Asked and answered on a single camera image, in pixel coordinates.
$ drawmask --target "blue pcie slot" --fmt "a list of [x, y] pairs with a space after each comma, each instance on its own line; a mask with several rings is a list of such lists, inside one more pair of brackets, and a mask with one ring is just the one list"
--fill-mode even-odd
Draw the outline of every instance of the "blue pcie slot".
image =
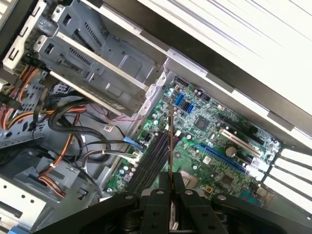
[[193, 109], [194, 109], [194, 105], [191, 104], [191, 105], [189, 106], [189, 108], [187, 109], [186, 113], [190, 114], [190, 113], [192, 112]]
[[177, 97], [177, 99], [175, 100], [175, 105], [178, 106], [181, 104], [182, 100], [184, 99], [184, 94], [179, 94], [179, 96]]
[[216, 150], [214, 150], [213, 148], [209, 147], [208, 145], [200, 145], [200, 144], [196, 144], [194, 147], [207, 151], [211, 154], [213, 154], [214, 156], [218, 157], [219, 159], [223, 160], [224, 162], [230, 164], [232, 167], [234, 167], [235, 169], [239, 170], [242, 173], [246, 173], [246, 168], [244, 168], [243, 166], [239, 165], [238, 163], [234, 162], [232, 159], [226, 157], [223, 154], [220, 154], [219, 152], [217, 152]]

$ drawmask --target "green circuit board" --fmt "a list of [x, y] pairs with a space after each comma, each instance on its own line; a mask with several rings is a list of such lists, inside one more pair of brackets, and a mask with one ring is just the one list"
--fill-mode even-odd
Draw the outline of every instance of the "green circuit board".
[[[250, 183], [262, 179], [281, 148], [281, 143], [270, 134], [176, 78], [136, 139], [145, 146], [140, 161], [158, 133], [168, 130], [168, 110], [172, 105], [175, 134], [181, 138], [174, 150], [173, 171], [182, 173], [187, 188], [202, 191], [207, 198], [220, 192], [239, 196]], [[221, 130], [247, 143], [258, 156], [225, 137]], [[106, 191], [113, 194], [127, 190], [140, 161], [133, 165], [123, 160]], [[157, 187], [157, 183], [156, 179], [151, 187]]]

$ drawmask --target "vent slot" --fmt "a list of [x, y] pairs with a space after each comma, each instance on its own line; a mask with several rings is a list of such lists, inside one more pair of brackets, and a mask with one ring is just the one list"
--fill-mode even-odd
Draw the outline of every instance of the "vent slot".
[[69, 62], [68, 60], [66, 60], [65, 58], [64, 58], [64, 55], [63, 54], [61, 54], [60, 55], [60, 57], [61, 57], [61, 59], [59, 58], [59, 59], [57, 59], [57, 64], [59, 64], [59, 65], [62, 65], [62, 66], [64, 66], [64, 67], [66, 67], [66, 68], [68, 68], [68, 69], [70, 69], [70, 70], [72, 70], [72, 71], [75, 71], [75, 72], [77, 72], [77, 73], [79, 73], [79, 74], [84, 74], [83, 76], [84, 77], [86, 77], [87, 75], [88, 75], [88, 73], [85, 73], [82, 69], [80, 69], [79, 67], [77, 67], [77, 66], [75, 66], [74, 64], [72, 64], [71, 62]]
[[98, 39], [98, 37], [95, 35], [95, 33], [93, 32], [93, 30], [91, 29], [91, 27], [88, 25], [88, 23], [84, 23], [85, 28], [87, 29], [87, 31], [90, 33], [90, 35], [92, 36], [92, 38], [96, 41], [96, 43], [98, 44], [99, 47], [102, 48], [103, 44], [102, 42]]
[[87, 66], [91, 66], [91, 62], [89, 60], [87, 60], [84, 56], [82, 56], [80, 53], [77, 52], [77, 50], [70, 48], [69, 52], [75, 56], [76, 58], [78, 58], [80, 61], [82, 61], [84, 64], [86, 64]]
[[83, 45], [87, 49], [89, 49], [92, 52], [94, 52], [94, 49], [92, 49], [91, 46], [82, 38], [82, 36], [80, 36], [78, 29], [76, 29], [75, 32], [73, 33], [72, 39], [74, 41], [78, 42], [80, 45]]

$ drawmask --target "motherboard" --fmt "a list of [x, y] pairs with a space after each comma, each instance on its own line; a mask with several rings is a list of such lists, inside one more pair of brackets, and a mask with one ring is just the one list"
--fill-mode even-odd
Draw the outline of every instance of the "motherboard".
[[157, 176], [168, 170], [168, 112], [174, 109], [174, 164], [186, 188], [208, 199], [218, 193], [238, 196], [264, 206], [272, 194], [260, 187], [281, 149], [273, 136], [180, 78], [169, 85], [149, 115], [132, 151], [123, 159], [106, 192], [141, 193], [157, 187]]

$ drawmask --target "cable tie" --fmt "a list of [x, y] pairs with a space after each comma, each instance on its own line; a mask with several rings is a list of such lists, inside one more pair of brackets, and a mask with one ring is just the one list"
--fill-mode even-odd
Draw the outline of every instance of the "cable tie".
[[50, 163], [50, 167], [56, 168], [56, 166], [52, 162]]

